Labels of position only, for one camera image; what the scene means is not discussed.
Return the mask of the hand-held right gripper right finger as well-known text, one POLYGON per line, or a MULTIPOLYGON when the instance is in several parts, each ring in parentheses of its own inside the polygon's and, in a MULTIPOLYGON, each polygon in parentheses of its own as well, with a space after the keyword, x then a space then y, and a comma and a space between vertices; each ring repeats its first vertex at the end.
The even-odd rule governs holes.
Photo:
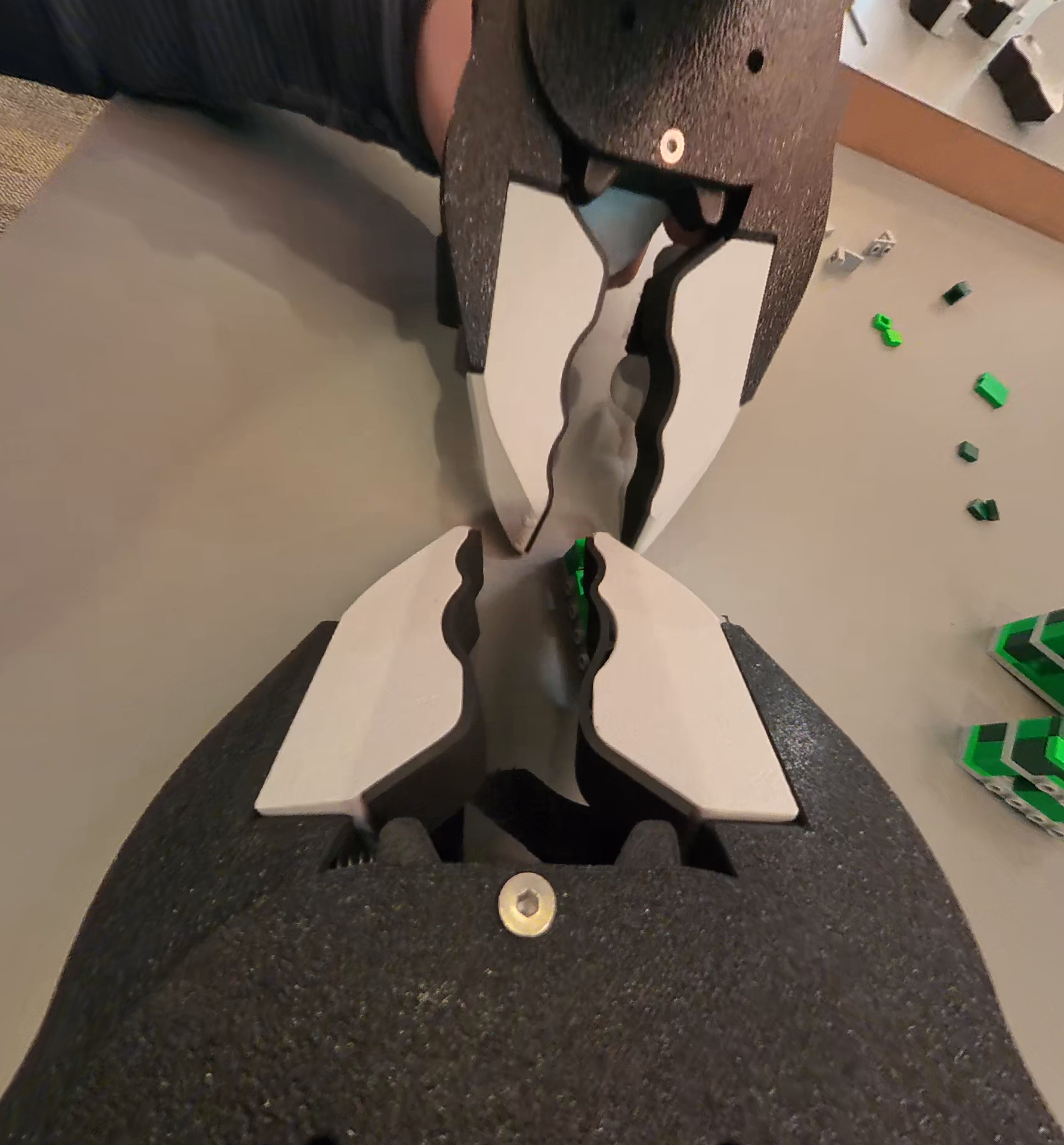
POLYGON ((621 822, 796 822, 796 795, 722 618, 610 534, 588 537, 583 572, 584 800, 621 822))

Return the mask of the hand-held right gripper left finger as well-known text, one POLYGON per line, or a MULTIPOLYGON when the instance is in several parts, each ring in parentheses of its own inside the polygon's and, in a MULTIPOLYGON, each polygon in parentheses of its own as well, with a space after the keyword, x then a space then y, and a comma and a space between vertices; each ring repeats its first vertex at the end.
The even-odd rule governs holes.
POLYGON ((345 815, 379 834, 429 834, 484 780, 484 717, 471 655, 480 638, 482 534, 455 527, 345 610, 253 808, 345 815))

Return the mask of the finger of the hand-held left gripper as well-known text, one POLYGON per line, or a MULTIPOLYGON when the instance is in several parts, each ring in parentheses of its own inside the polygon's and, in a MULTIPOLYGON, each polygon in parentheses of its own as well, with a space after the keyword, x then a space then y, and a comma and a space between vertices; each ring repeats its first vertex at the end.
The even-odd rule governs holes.
POLYGON ((484 487, 517 554, 531 548, 552 505, 565 381, 607 283, 607 260, 578 211, 511 182, 484 366, 468 372, 468 406, 484 487))
POLYGON ((644 285, 626 352, 647 362, 649 385, 620 534, 636 551, 670 523, 736 420, 775 250, 750 232, 671 246, 644 285))

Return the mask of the small green brick assembly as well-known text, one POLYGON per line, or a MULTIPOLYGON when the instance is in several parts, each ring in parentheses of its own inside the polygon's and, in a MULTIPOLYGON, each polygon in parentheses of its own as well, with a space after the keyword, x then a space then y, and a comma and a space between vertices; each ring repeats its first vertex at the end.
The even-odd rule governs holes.
POLYGON ((582 694, 601 641, 596 605, 596 550, 592 537, 572 540, 563 555, 549 566, 549 615, 555 624, 563 679, 574 698, 582 694))

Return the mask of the grey desk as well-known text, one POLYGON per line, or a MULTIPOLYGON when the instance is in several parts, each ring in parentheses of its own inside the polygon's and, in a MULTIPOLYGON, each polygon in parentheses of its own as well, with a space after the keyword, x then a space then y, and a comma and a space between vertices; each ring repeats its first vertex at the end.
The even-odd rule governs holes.
POLYGON ((907 2, 854 2, 868 35, 843 32, 840 143, 1064 245, 1064 105, 1018 125, 990 62, 1004 46, 960 23, 930 35, 907 2))
MULTIPOLYGON (((894 253, 815 275, 652 558, 892 783, 1026 1026, 1064 1008, 1064 845, 947 753, 1037 711, 985 640, 1064 605, 1064 245, 853 151, 832 210, 894 253)), ((428 180, 287 119, 117 106, 0 240, 0 1037, 200 735, 383 564, 484 516, 435 215, 428 180)))

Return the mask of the large green brick model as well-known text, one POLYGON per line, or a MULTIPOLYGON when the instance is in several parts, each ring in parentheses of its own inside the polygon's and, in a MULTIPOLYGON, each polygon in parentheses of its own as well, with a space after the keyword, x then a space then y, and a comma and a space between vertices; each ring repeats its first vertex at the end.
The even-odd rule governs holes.
POLYGON ((1031 824, 1064 840, 1064 608, 999 627, 990 656, 1050 713, 977 722, 966 732, 957 765, 1031 824))

